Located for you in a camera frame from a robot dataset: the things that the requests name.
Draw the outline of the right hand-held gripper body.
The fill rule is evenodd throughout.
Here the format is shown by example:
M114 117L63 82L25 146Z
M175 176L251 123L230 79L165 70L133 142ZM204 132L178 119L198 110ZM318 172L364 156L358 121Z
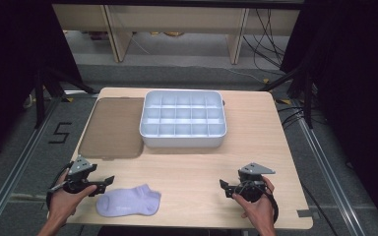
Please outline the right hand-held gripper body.
M267 192L268 185L265 183L264 174L275 174L276 171L266 166L251 162L238 170L240 184L237 193L247 202L257 202Z

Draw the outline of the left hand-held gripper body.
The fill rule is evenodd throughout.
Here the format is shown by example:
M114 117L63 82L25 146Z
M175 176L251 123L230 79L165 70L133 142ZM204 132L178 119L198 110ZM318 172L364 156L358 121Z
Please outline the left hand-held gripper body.
M88 180L89 175L97 168L96 164L91 164L84 157L79 155L72 165L69 167L67 176L65 177L65 185L63 190L70 194L78 194L85 190L92 183Z

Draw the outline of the light purple ankle sock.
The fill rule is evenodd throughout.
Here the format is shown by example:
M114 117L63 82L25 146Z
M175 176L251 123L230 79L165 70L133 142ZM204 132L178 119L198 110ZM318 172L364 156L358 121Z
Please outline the light purple ankle sock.
M147 184L130 189L115 189L101 195L96 201L96 211L104 217L126 215L154 215L160 205L161 193Z

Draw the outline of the white divided storage box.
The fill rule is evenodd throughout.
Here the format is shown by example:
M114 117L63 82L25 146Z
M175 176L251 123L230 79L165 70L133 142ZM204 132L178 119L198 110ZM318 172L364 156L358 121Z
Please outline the white divided storage box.
M223 98L215 90L150 90L139 130L150 148L219 147L227 131Z

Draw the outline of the person's right hand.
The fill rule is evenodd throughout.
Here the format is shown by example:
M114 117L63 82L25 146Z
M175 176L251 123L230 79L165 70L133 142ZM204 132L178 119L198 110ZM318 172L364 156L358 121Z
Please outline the person's right hand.
M241 217L248 218L256 230L261 226L274 226L274 208L266 195L262 195L255 203L247 202L242 196L237 194L233 194L232 198L244 210Z

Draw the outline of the person's left hand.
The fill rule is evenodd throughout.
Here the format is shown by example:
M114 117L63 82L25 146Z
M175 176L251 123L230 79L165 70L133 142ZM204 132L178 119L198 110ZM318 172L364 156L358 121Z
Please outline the person's left hand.
M55 191L50 201L48 222L51 226L61 227L70 215L76 211L76 207L96 189L96 185L90 185L77 194L66 192L63 188Z

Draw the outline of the translucent brown flat lid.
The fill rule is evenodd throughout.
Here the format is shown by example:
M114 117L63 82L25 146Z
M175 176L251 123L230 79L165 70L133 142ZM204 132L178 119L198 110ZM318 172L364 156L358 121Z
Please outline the translucent brown flat lid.
M139 132L142 97L104 97L94 106L78 154L84 158L135 158L144 142Z

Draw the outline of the grey tape strip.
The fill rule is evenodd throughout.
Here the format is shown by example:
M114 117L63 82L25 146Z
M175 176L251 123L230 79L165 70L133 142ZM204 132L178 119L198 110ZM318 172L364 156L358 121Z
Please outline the grey tape strip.
M319 212L311 209L298 209L297 214L299 217L311 217L312 219L320 218Z

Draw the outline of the black metal stand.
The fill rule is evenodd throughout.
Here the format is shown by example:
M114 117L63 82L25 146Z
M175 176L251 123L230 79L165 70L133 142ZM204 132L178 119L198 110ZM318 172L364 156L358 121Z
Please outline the black metal stand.
M304 99L304 106L302 108L304 119L309 129L313 128L311 121L311 104L312 104L312 76L309 71L309 65L306 62L301 62L295 69L281 76L274 82L264 85L260 91L270 91L283 83L291 81L291 85L287 90L287 95L290 98L298 98L301 94Z
M45 66L41 67L34 76L34 92L35 92L35 106L36 106L36 122L35 126L38 128L45 118L44 108L44 91L47 90L51 97L62 98L66 92L61 87L60 83L66 82L88 94L97 94L97 90L85 85L82 77L70 76L62 71Z

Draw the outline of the black curtain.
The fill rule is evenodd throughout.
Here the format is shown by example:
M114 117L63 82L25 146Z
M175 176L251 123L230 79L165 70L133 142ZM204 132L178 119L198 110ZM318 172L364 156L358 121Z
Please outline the black curtain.
M0 0L0 143L41 79L83 84L51 0Z
M317 97L378 208L378 0L304 0L282 69L290 72L322 30L311 66Z

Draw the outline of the beige background desk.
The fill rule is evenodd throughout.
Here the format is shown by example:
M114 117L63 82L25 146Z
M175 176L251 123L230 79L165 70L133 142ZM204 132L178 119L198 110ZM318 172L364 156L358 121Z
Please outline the beige background desk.
M54 4L64 30L105 31L113 58L124 60L132 34L144 32L214 33L226 36L229 60L236 64L246 34L291 35L297 10L253 8L149 7Z

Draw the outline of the aluminium floor rail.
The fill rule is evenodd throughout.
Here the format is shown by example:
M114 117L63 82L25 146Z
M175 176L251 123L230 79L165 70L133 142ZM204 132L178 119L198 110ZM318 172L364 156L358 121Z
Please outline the aluminium floor rail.
M43 136L47 124L49 123L54 110L57 108L60 102L61 98L52 98L50 100L48 107L45 109L43 120L36 128L33 129L27 144L17 159L17 162L0 188L0 216L7 202L9 202L13 190L18 185L24 171L30 163L32 155Z
M347 197L339 179L337 178L334 169L324 153L314 131L308 127L308 124L303 118L298 121L301 130L310 145L310 148L316 158L316 161L322 171L326 180L327 186L337 204L337 207L343 217L346 227L351 236L366 236L361 223L353 209L349 198Z

